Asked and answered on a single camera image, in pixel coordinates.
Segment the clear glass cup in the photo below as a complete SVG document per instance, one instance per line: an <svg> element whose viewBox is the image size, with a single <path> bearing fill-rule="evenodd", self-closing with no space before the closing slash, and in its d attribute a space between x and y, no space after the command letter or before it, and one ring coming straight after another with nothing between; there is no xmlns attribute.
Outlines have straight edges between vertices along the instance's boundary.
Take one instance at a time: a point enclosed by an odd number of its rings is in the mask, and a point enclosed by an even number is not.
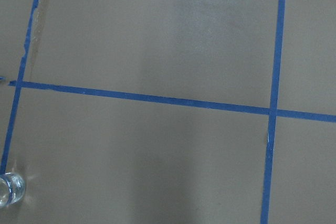
<svg viewBox="0 0 336 224"><path fill-rule="evenodd" d="M1 174L1 208L20 201L26 189L24 179L17 173Z"/></svg>

